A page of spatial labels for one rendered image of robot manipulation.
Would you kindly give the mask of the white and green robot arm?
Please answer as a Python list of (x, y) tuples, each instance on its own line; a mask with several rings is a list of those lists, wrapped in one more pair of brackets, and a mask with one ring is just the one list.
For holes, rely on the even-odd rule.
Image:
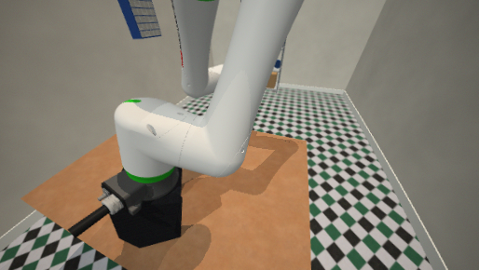
[(142, 201), (165, 196), (178, 181), (178, 168), (218, 178), (240, 168), (268, 80), (304, 0), (241, 0), (225, 62), (212, 68), (219, 0), (171, 2), (182, 88), (192, 98), (213, 93), (207, 113), (194, 115), (155, 98), (121, 103), (115, 125), (124, 170), (102, 182), (102, 206), (68, 229), (74, 237), (108, 213), (135, 215)]

